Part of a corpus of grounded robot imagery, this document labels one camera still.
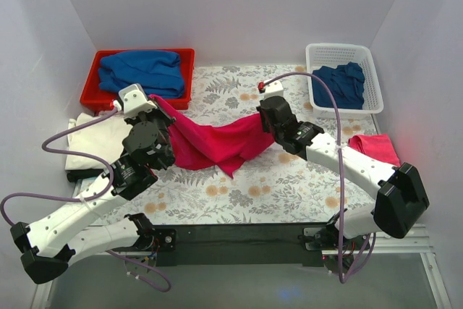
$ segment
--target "plastic bin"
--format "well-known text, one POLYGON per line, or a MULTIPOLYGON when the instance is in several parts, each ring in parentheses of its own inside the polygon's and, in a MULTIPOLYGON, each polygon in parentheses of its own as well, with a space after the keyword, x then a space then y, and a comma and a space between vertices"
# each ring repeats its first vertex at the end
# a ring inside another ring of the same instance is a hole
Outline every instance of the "plastic bin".
MULTIPOLYGON (((349 62, 358 63, 365 75, 365 102, 362 110, 339 109, 342 119, 363 119, 370 114, 378 114, 383 111, 383 96, 379 87, 378 76, 371 52, 368 48, 345 43, 311 43, 305 49, 307 60, 307 71, 313 72, 320 69, 322 65, 336 68, 340 64, 349 62)), ((312 78, 307 77, 309 84, 310 104, 316 117, 335 118, 333 108, 317 106, 313 100, 312 78)))
MULTIPOLYGON (((100 59, 123 51, 129 50, 98 51, 96 53, 92 67, 88 73, 87 82, 85 83, 84 90, 80 96, 80 103, 83 106, 86 106, 93 111, 111 109, 111 102, 117 98, 117 95, 106 92, 105 90, 100 90, 98 87, 98 84, 100 83, 98 68, 100 67, 100 59)), ((160 48, 159 51, 173 51, 180 55, 180 72, 182 73, 185 81, 185 92, 181 98, 166 99, 166 101, 177 110, 187 110, 188 103, 191 101, 191 84, 193 79, 193 66, 195 63, 195 50, 192 48, 160 48)))

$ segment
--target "flower pattern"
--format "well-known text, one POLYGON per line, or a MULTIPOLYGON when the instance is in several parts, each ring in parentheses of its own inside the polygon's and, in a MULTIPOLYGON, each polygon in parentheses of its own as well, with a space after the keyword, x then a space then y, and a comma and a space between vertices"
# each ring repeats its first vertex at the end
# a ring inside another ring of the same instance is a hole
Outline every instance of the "flower pattern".
MULTIPOLYGON (((184 114, 198 124, 221 126, 256 112, 260 81, 291 71, 294 65, 198 67, 192 100, 184 114)), ((299 120, 316 123, 336 136, 333 119, 316 119, 309 101, 307 78, 283 80, 284 96, 299 120)), ((342 141, 356 134, 376 134, 371 118, 343 119, 342 141)), ((327 221, 339 209, 339 176, 286 153, 273 144, 227 177, 218 167, 189 171, 175 166, 156 173, 159 181, 114 209, 95 224, 112 224, 127 213, 144 212, 153 224, 229 224, 327 221)), ((84 180, 80 189, 91 183, 84 180)), ((372 202, 346 181, 347 208, 372 202)))

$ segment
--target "blue towel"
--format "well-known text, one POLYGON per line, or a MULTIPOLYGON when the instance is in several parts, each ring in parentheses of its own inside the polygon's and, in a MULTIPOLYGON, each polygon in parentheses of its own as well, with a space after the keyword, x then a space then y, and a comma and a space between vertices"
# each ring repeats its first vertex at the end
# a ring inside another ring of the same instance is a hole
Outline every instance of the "blue towel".
MULTIPOLYGON (((346 65, 338 65, 336 69, 323 66, 319 70, 314 70, 313 74, 327 84, 340 109, 363 108, 365 76, 360 65, 350 62, 346 65)), ((316 105, 324 108, 333 107, 325 88, 314 79, 312 79, 312 90, 316 105)))
POLYGON ((147 95, 165 99, 183 96, 185 82, 180 74, 180 57, 169 51, 125 51, 100 60, 100 89, 118 93, 140 83, 147 95))

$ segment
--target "red plastic tray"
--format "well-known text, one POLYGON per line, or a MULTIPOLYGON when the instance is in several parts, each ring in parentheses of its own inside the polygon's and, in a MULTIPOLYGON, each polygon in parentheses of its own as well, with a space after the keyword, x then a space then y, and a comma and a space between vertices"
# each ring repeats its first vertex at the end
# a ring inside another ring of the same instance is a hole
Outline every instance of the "red plastic tray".
MULTIPOLYGON (((172 51, 180 55, 180 72, 182 73, 183 80, 185 81, 185 92, 181 98, 166 99, 177 110, 187 110, 188 103, 191 101, 191 82, 193 79, 193 66, 195 63, 195 50, 192 48, 159 48, 159 51, 172 51)), ((100 77, 98 76, 98 68, 100 67, 100 59, 112 54, 129 50, 110 50, 98 51, 88 73, 87 82, 85 83, 84 90, 80 96, 80 103, 93 111, 103 111, 111 109, 111 102, 117 98, 114 93, 100 90, 98 84, 100 77)))

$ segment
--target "red cloth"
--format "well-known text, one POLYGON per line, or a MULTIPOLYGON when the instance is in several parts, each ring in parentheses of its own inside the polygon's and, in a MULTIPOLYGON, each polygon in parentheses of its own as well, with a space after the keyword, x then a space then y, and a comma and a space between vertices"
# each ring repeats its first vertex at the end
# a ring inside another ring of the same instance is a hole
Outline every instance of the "red cloth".
POLYGON ((245 161, 255 158, 273 143, 262 131, 259 114, 243 117, 223 127, 201 126, 158 96, 159 106, 177 120, 169 127, 175 165, 198 170, 217 165, 230 177, 245 161))
POLYGON ((378 161, 400 166, 400 160, 387 134, 355 135, 349 139, 349 146, 378 161))

